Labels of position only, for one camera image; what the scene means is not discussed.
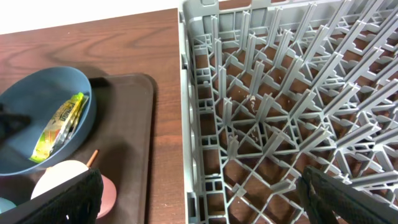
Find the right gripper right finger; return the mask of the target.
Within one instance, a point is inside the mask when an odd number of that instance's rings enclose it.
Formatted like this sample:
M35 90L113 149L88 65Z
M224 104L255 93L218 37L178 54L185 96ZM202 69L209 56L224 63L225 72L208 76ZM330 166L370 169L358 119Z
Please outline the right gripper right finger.
M397 210L322 171L306 166L297 191L310 223L397 223Z

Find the snack wrapper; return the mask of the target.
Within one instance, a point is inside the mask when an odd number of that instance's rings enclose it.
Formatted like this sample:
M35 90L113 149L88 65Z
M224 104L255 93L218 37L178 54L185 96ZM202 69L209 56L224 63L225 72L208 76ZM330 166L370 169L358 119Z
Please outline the snack wrapper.
M43 162L70 140L89 99L88 95L79 92L59 107L42 131L29 158L31 161Z

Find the light blue bowl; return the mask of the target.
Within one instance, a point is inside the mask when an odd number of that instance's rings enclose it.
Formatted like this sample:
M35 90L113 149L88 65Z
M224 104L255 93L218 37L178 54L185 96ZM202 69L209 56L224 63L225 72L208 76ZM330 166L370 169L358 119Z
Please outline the light blue bowl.
M11 210L15 208L16 205L12 201L5 199L5 198L0 198L0 213L4 213L8 210Z

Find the wooden chopstick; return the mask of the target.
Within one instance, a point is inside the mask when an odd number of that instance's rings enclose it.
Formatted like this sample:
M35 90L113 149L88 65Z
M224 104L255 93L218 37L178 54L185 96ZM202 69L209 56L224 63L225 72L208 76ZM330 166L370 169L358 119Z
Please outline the wooden chopstick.
M94 161L95 161L96 156L98 155L98 153L99 153L99 150L98 150L98 149L96 149L96 150L92 153L91 157L89 158L88 162L86 163L86 166L87 166L88 168L90 168L91 165L94 163Z

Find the pink cup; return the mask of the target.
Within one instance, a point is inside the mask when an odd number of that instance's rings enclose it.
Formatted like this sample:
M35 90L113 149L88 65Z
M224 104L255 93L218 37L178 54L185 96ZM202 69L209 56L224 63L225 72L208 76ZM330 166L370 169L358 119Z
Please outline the pink cup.
M88 169L89 168L86 164L76 160L63 161L48 168L36 183L31 199L42 195L54 187L80 175ZM97 219L102 218L112 210L117 197L116 186L114 183L104 175L102 175L101 178L103 181L103 193L101 196L100 211L97 215Z

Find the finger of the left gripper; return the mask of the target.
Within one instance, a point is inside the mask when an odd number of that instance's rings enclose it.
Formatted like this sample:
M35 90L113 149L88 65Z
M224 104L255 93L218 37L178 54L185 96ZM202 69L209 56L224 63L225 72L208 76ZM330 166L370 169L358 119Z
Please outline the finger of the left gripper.
M12 111L4 103L1 103L1 145L28 127L30 122L30 116Z

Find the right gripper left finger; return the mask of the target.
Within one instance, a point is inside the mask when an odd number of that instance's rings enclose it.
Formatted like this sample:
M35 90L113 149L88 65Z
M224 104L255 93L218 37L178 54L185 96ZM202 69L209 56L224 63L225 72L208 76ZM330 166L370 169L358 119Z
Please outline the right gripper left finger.
M1 224L95 223L101 208L99 169L88 169L55 188L1 214Z

